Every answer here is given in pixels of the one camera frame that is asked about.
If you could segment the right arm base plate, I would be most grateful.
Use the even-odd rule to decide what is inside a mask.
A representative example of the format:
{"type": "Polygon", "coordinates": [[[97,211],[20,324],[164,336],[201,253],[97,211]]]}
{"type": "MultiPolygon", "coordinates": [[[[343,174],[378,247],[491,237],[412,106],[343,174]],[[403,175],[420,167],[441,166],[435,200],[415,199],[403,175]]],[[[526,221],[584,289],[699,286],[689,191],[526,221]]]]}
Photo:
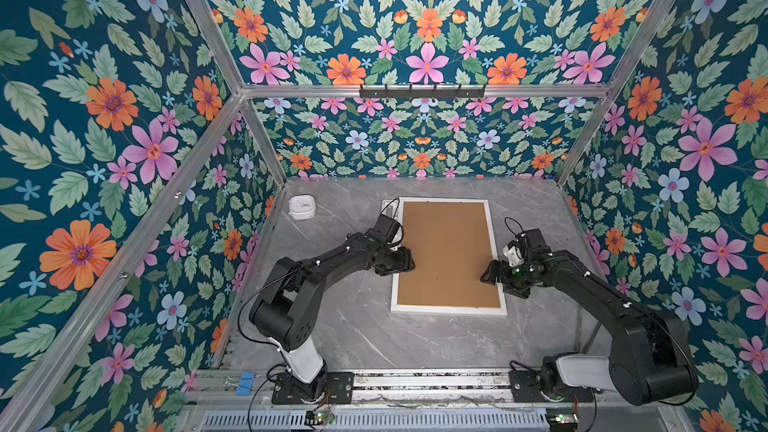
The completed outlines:
{"type": "Polygon", "coordinates": [[[540,389],[538,374],[528,370],[511,370],[508,374],[510,390],[517,403],[593,403],[594,397],[590,389],[568,388],[564,392],[547,395],[540,389]]]}

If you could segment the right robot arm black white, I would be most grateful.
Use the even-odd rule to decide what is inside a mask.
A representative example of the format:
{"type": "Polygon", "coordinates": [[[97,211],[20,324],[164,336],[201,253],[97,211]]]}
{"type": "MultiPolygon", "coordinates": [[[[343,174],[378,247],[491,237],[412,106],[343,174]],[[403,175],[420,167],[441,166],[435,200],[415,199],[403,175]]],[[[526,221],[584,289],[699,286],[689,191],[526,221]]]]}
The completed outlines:
{"type": "Polygon", "coordinates": [[[481,281],[525,299],[535,287],[554,288],[586,310],[611,337],[606,357],[548,357],[541,373],[544,394],[585,387],[616,392],[633,405],[666,403],[675,397],[687,403],[695,397],[699,379],[686,328],[676,314],[655,311],[620,294],[568,251],[545,249],[523,256],[516,265],[491,261],[481,281]]]}

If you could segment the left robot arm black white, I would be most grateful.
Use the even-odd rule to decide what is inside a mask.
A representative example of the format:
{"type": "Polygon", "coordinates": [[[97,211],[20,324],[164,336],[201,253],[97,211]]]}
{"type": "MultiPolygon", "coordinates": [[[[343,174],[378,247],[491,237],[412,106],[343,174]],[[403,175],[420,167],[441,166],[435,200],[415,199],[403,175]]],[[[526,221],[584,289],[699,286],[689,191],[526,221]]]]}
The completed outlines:
{"type": "Polygon", "coordinates": [[[277,347],[293,382],[317,395],[327,382],[327,365],[312,333],[326,290],[356,272],[373,270],[386,277],[414,268],[407,247],[354,234],[317,257],[278,260],[254,298],[248,321],[277,347]]]}

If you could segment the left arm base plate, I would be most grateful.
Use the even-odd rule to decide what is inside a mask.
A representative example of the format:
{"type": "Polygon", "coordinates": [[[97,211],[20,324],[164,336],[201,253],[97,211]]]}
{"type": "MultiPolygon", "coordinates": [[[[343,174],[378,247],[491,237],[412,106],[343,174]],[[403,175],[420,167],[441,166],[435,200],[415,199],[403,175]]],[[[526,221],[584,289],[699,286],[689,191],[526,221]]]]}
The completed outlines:
{"type": "Polygon", "coordinates": [[[355,375],[351,372],[322,372],[312,383],[305,384],[289,372],[277,376],[271,403],[273,405],[347,405],[352,402],[355,375]]]}

